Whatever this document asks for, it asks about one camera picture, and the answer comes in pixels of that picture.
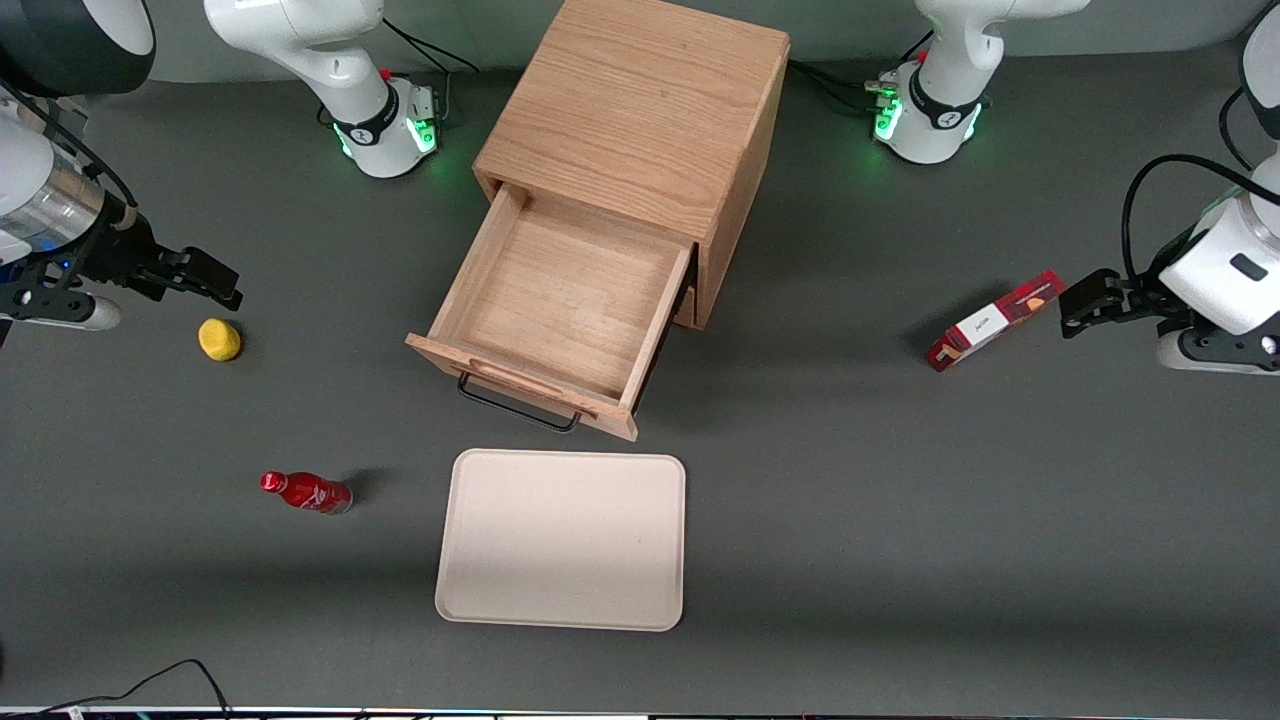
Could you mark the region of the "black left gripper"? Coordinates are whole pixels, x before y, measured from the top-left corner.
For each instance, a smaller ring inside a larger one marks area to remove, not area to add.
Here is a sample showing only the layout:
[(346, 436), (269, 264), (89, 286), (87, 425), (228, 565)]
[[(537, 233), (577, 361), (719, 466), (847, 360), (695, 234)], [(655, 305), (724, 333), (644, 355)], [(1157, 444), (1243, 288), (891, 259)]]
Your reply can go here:
[[(1160, 274), (1188, 249), (1194, 231), (1183, 231), (1166, 242), (1148, 268), (1134, 264), (1132, 232), (1123, 231), (1124, 278), (1115, 270), (1098, 269), (1060, 295), (1060, 331), (1064, 340), (1101, 324), (1160, 318), (1162, 324), (1190, 324), (1193, 311), (1161, 279)], [(1125, 310), (1125, 297), (1128, 306)], [(1279, 363), (1279, 324), (1265, 323), (1244, 334), (1230, 334), (1216, 325), (1197, 324), (1178, 338), (1183, 355), (1196, 363)]]

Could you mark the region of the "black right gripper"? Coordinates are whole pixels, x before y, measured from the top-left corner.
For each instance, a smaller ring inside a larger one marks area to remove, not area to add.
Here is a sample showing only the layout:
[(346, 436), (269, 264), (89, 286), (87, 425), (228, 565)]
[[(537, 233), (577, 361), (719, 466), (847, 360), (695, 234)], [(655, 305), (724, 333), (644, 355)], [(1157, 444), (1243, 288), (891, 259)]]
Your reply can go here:
[[(105, 208), (93, 224), (93, 282), (131, 290), (154, 302), (166, 288), (210, 299), (228, 311), (241, 309), (241, 275), (201, 249), (163, 249), (140, 213), (119, 231), (124, 208)], [(41, 284), (1, 286), (3, 319), (52, 325), (83, 325), (93, 315), (87, 293)]]

